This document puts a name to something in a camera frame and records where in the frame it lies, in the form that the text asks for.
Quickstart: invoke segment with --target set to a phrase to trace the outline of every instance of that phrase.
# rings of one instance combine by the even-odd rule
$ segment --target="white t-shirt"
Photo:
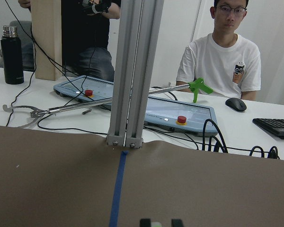
[[[241,98],[242,91],[260,90],[260,51],[240,35],[228,48],[219,46],[212,34],[195,40],[185,49],[176,80],[192,82],[198,78],[204,79],[215,96]]]

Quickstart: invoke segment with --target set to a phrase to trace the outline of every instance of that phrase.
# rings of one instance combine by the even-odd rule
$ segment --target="computer mouse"
[[[247,109],[243,100],[239,98],[229,98],[226,100],[225,104],[229,106],[231,109],[238,112],[243,112]]]

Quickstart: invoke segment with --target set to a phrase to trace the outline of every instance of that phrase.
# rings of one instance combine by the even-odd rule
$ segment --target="cat ice cream graphic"
[[[238,84],[242,80],[242,77],[244,76],[244,67],[245,65],[242,62],[239,62],[236,65],[235,71],[233,72],[233,77],[232,77],[232,81],[234,83]]]

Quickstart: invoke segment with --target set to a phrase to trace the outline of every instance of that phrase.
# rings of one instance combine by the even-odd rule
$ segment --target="keyboard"
[[[278,137],[284,137],[284,119],[254,118],[252,122]]]

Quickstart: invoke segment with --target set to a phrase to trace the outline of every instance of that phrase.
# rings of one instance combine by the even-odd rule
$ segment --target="metal rod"
[[[189,84],[152,90],[152,91],[149,91],[149,95],[160,94],[160,93],[169,92],[169,91],[177,91],[177,90],[181,90],[184,88],[189,88]],[[49,108],[48,110],[45,110],[45,111],[34,111],[34,112],[39,115],[40,114],[55,114],[55,113],[65,112],[69,110],[76,110],[76,109],[81,109],[81,108],[90,107],[90,106],[103,105],[103,104],[111,103],[112,100],[113,98],[105,98],[105,99],[91,101],[87,103],[59,106],[59,107]]]

